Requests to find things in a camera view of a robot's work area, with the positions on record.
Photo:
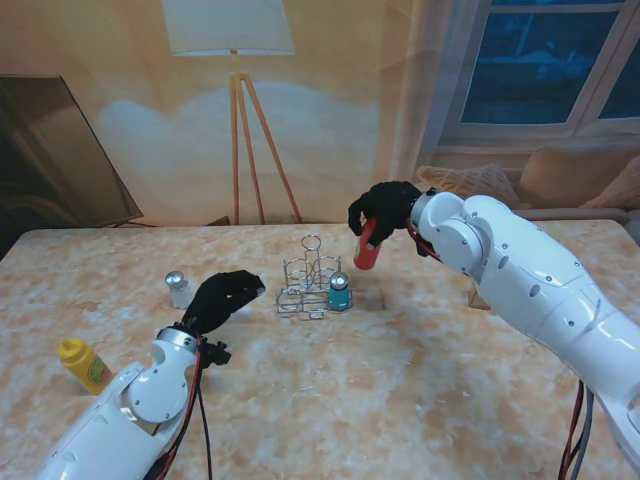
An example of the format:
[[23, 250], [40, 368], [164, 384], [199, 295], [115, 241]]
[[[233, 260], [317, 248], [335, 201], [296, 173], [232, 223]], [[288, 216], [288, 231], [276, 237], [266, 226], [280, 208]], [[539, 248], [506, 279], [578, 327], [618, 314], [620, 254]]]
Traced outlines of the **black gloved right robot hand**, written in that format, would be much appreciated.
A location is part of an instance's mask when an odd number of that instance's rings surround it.
[[406, 228], [412, 207], [420, 196], [421, 192], [407, 181], [378, 183], [349, 206], [349, 228], [360, 237], [363, 234], [361, 217], [374, 219], [375, 226], [367, 243], [376, 248], [395, 230]]

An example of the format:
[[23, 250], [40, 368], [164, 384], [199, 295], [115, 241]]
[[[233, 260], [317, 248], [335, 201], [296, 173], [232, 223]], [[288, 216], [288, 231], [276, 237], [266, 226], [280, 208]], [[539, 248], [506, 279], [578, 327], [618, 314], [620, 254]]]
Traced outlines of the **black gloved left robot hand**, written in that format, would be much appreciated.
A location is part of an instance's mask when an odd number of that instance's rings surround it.
[[181, 324], [200, 335], [210, 333], [265, 291], [260, 277], [246, 270], [217, 273], [200, 285]]

